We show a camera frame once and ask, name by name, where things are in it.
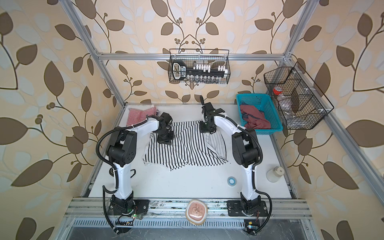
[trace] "floral wallpaper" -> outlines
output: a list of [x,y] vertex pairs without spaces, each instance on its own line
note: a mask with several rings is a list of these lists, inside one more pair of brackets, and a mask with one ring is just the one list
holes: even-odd
[[54,238],[120,110],[57,3],[0,1],[3,239]]
[[320,1],[293,59],[384,174],[384,2]]
[[[128,103],[198,103],[200,95],[213,103],[234,103],[238,93],[265,93],[263,74],[273,61],[233,61],[228,84],[172,84],[166,61],[109,61],[107,68]],[[110,91],[103,92],[106,97]]]
[[73,0],[103,53],[283,53],[304,0]]
[[[383,11],[378,0],[320,0],[292,55],[381,174]],[[384,208],[324,121],[276,137],[324,240],[382,238]]]

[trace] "blue tape roll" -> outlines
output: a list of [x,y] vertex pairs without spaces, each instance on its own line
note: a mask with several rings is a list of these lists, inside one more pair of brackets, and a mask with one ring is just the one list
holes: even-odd
[[236,178],[229,177],[228,180],[227,180],[227,183],[228,183],[229,186],[233,187],[234,185],[236,185]]

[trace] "white platform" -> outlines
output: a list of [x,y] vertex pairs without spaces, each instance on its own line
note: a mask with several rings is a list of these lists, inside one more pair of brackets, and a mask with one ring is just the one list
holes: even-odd
[[[126,126],[129,108],[148,109],[150,105],[130,105],[127,107],[121,127]],[[214,104],[216,109],[222,108],[230,118],[240,122],[237,105]],[[159,105],[160,113],[169,113],[174,122],[196,121],[202,119],[201,105]],[[144,165],[142,156],[149,135],[137,143],[136,157],[132,161],[132,169],[136,175],[131,178],[134,197],[142,198],[240,198],[242,188],[241,167],[232,155],[231,137],[221,131],[227,147],[228,163],[221,166],[199,167],[185,166],[169,171],[159,165]],[[263,151],[263,162],[257,166],[257,189],[268,193],[271,198],[291,198],[284,177],[276,183],[271,183],[265,177],[268,170],[279,166],[275,150],[269,135],[257,135]],[[89,197],[102,197],[102,186],[114,189],[114,178],[108,173],[111,167],[103,163]],[[229,176],[235,177],[237,184],[230,187],[227,184]]]

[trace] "black wire basket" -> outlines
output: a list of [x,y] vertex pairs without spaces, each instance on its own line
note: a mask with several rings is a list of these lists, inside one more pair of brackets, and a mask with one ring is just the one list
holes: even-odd
[[173,48],[169,54],[170,83],[228,84],[229,50]]
[[[283,126],[287,129],[313,129],[334,106],[313,81],[308,86],[300,76],[301,70],[294,67],[280,67],[264,74],[268,94],[276,106]],[[326,100],[328,106],[316,96]]]

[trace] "teal basket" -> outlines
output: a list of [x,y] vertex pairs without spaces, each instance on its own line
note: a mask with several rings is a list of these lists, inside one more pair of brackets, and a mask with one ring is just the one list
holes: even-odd
[[271,123],[271,129],[255,129],[256,134],[271,135],[274,132],[280,132],[283,130],[279,115],[272,102],[271,97],[268,94],[261,93],[245,93],[236,95],[237,107],[239,109],[241,126],[245,126],[247,123],[243,120],[240,111],[240,105],[246,103],[248,105],[254,105],[257,109],[264,112],[265,118]]

